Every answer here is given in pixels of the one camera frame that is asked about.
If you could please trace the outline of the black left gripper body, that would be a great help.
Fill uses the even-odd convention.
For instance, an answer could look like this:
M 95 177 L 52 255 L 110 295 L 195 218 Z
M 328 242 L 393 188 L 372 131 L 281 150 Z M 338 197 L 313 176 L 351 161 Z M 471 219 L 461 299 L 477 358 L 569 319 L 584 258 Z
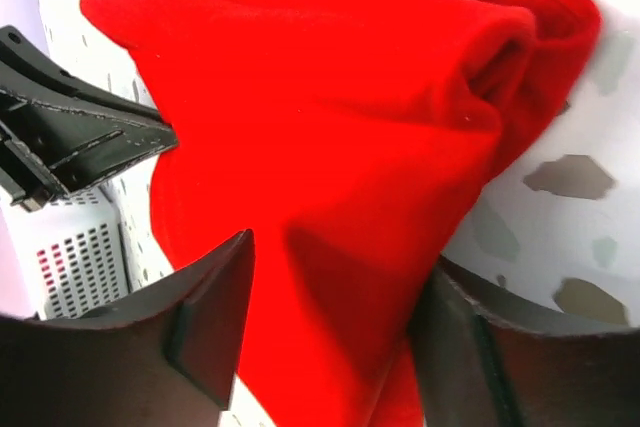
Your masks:
M 65 187 L 45 163 L 44 121 L 34 105 L 1 93 L 1 187 L 12 206 L 27 212 L 41 210 L 65 197 Z

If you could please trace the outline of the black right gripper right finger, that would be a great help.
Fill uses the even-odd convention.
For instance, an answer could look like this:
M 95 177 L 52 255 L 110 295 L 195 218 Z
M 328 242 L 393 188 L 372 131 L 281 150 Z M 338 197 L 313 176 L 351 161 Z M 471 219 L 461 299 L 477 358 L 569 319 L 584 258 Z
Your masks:
M 636 328 L 552 310 L 439 258 L 409 336 L 429 426 L 639 424 Z

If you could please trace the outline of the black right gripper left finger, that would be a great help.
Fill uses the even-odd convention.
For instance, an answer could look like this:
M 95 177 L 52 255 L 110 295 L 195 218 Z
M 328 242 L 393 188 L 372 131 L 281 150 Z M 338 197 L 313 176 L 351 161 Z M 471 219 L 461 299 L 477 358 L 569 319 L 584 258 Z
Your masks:
M 251 231 L 77 319 L 1 320 L 5 426 L 214 426 L 229 406 Z

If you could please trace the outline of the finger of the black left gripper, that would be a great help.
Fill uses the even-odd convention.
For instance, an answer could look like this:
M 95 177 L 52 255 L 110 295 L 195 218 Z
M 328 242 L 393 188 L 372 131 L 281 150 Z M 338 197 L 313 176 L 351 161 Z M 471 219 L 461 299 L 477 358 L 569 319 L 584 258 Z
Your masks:
M 13 26 L 1 29 L 1 93 L 43 119 L 45 163 L 65 197 L 90 190 L 177 146 L 159 112 L 88 84 L 51 61 Z

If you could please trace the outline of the red t-shirt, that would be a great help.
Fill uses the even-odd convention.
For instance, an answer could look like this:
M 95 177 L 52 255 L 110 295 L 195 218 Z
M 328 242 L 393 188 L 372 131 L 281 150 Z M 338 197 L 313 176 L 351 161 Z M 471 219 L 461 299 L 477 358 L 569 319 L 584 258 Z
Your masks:
M 151 224 L 183 268 L 251 229 L 239 374 L 279 426 L 419 426 L 406 327 L 438 255 L 563 107 L 592 0 L 81 0 L 178 146 Z

